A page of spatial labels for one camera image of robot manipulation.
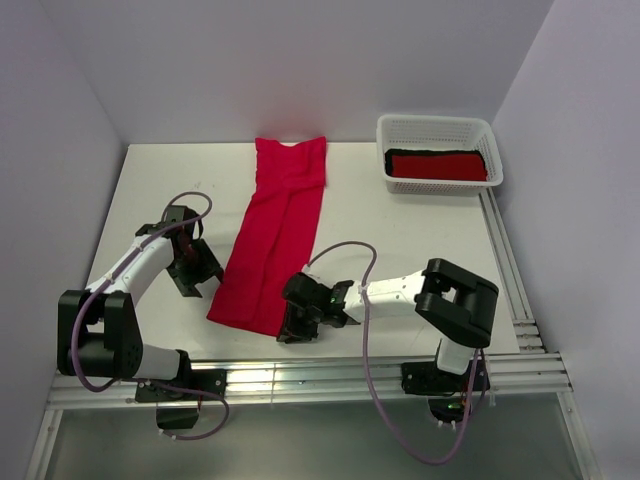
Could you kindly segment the aluminium table frame rail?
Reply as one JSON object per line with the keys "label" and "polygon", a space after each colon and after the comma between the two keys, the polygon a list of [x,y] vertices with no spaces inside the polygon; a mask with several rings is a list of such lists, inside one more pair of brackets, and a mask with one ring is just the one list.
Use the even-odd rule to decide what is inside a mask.
{"label": "aluminium table frame rail", "polygon": [[[573,386],[558,353],[546,351],[536,325],[495,195],[479,197],[498,271],[506,286],[507,303],[520,351],[487,358],[492,396],[554,394],[561,423],[569,437],[579,478],[599,479],[602,473],[577,411]],[[293,404],[327,401],[358,401],[367,398],[364,375],[354,359],[265,360],[222,362],[228,371],[227,398],[232,404]],[[76,381],[55,377],[27,478],[45,478],[63,415],[72,410],[133,409],[134,388],[118,385],[104,395],[81,391]]]}

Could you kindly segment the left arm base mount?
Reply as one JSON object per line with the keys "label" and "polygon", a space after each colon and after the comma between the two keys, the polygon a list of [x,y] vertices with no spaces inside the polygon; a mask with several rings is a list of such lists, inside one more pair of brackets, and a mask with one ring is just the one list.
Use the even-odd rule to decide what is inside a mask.
{"label": "left arm base mount", "polygon": [[156,407],[156,425],[163,434],[187,437],[182,431],[191,430],[200,418],[205,401],[219,402],[223,416],[212,434],[221,430],[230,417],[225,399],[227,371],[225,369],[195,370],[186,381],[139,381],[134,401]]}

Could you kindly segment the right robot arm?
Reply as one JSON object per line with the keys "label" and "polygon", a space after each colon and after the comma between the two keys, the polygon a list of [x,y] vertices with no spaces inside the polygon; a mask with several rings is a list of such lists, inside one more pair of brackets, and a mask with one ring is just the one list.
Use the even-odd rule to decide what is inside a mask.
{"label": "right robot arm", "polygon": [[326,285],[298,272],[282,291],[285,313],[277,340],[311,342],[321,325],[419,316],[440,334],[434,381],[452,390],[466,379],[474,353],[491,343],[498,297],[494,283],[442,258],[431,259],[422,271],[365,286],[355,280]]}

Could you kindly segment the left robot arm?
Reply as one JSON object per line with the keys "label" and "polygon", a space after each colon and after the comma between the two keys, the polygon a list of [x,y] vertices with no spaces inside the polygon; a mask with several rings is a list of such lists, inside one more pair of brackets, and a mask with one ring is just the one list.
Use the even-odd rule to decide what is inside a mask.
{"label": "left robot arm", "polygon": [[203,239],[181,233],[139,235],[119,263],[84,290],[68,290],[58,302],[57,368],[67,376],[79,366],[85,379],[159,380],[172,399],[195,386],[182,350],[146,344],[135,307],[161,272],[184,297],[200,298],[199,284],[223,279],[224,269]]}

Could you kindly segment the white plastic basket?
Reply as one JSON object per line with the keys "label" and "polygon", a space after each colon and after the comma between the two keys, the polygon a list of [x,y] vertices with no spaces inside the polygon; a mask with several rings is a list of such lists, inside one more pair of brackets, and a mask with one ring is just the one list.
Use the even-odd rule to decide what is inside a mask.
{"label": "white plastic basket", "polygon": [[482,119],[384,114],[376,141],[391,193],[467,196],[504,180],[494,133]]}

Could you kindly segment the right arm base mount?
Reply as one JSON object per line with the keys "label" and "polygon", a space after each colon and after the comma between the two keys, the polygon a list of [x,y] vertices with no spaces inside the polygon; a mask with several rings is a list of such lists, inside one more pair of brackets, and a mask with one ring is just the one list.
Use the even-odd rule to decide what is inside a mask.
{"label": "right arm base mount", "polygon": [[463,375],[438,370],[434,361],[405,362],[400,368],[403,392],[426,397],[429,414],[437,424],[461,423],[467,404],[470,404],[469,417],[472,417],[490,389],[482,359],[477,361],[473,376],[470,376],[472,362]]}

